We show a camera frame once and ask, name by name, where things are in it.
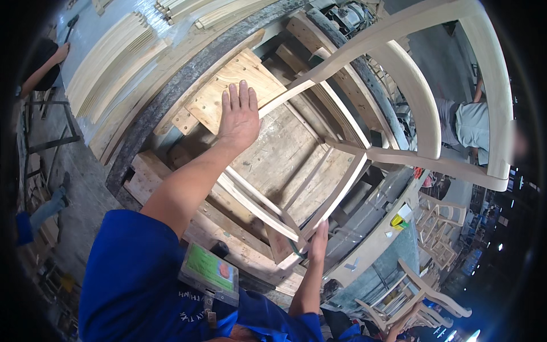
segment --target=person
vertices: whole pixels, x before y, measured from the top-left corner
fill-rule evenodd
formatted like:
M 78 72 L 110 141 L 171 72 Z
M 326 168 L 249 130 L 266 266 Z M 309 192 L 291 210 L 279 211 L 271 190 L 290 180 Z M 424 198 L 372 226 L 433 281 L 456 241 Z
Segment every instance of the person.
M 18 87 L 16 95 L 25 98 L 33 90 L 44 91 L 62 85 L 59 64 L 66 59 L 69 49 L 70 43 L 59 48 L 51 39 L 41 38 L 24 71 L 25 81 Z
M 83 341 L 323 341 L 319 292 L 328 225 L 310 243 L 310 261 L 288 313 L 263 295 L 239 290 L 238 307 L 213 301 L 177 280 L 185 250 L 179 241 L 223 170 L 258 137 L 257 95 L 247 83 L 222 94 L 217 143 L 166 178 L 140 212 L 104 216 L 91 249 L 79 304 Z
M 450 146 L 461 144 L 463 147 L 469 147 L 479 165 L 486 165 L 488 164 L 490 126 L 488 104 L 480 102 L 482 84 L 482 79 L 479 79 L 472 103 L 456 103 L 444 98 L 436 98 L 435 102 L 441 122 L 441 141 Z M 527 150 L 526 137 L 520 130 L 516 130 L 513 155 L 521 158 L 526 155 Z
M 68 206 L 66 193 L 70 184 L 70 174 L 65 172 L 63 183 L 59 186 L 51 196 L 51 199 L 40 205 L 32 215 L 27 211 L 22 211 L 15 216 L 17 227 L 17 246 L 26 245 L 34 241 L 34 237 L 38 234 L 38 230 L 48 217 L 51 217 Z
M 407 336 L 403 328 L 407 321 L 418 313 L 421 307 L 421 302 L 414 304 L 412 309 L 397 320 L 390 328 L 389 332 L 383 340 L 363 335 L 360 331 L 359 324 L 351 324 L 349 317 L 341 311 L 330 311 L 322 309 L 323 315 L 330 331 L 333 335 L 332 339 L 327 342 L 396 342 L 396 341 L 413 341 L 414 337 Z

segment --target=badge holder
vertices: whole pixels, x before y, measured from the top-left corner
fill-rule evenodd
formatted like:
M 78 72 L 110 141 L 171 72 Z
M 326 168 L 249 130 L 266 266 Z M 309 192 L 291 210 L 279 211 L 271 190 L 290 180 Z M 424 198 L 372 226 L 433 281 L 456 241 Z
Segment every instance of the badge holder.
M 210 251 L 192 242 L 188 246 L 178 279 L 205 294 L 203 308 L 209 326 L 217 327 L 213 299 L 238 307 L 239 270 Z

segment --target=left hand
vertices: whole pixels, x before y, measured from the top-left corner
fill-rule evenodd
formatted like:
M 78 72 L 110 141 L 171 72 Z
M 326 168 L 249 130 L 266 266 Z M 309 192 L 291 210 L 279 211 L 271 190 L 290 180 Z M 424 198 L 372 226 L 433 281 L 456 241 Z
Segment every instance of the left hand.
M 323 262 L 325 260 L 328 237 L 329 222 L 325 220 L 319 224 L 311 239 L 310 250 L 308 251 L 308 259 L 311 262 Z
M 245 80 L 240 81 L 239 96 L 235 84 L 228 87 L 230 96 L 222 93 L 222 118 L 218 132 L 219 143 L 227 144 L 239 153 L 246 150 L 258 138 L 257 93 Z

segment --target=blue shirt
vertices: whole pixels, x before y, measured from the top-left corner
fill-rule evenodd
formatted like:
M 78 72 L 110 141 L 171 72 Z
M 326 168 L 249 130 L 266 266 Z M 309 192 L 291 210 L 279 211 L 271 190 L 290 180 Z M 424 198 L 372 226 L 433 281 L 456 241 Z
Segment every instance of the blue shirt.
M 361 335 L 361 328 L 359 324 L 350 326 L 344 331 L 338 339 L 328 339 L 327 342 L 382 342 L 381 340 L 374 339 L 370 336 Z
M 184 254 L 165 224 L 130 210 L 107 212 L 85 271 L 81 339 L 205 341 L 228 337 L 237 323 L 264 342 L 323 341 L 317 314 L 290 317 L 242 289 L 238 308 L 214 301 L 218 328 L 209 329 L 203 294 L 177 280 Z

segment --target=green id card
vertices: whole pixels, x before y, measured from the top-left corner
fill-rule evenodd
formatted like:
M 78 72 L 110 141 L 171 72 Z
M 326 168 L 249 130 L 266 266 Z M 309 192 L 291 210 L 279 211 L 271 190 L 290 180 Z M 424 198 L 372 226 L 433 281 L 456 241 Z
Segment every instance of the green id card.
M 238 269 L 196 243 L 188 246 L 178 278 L 211 297 L 237 306 Z

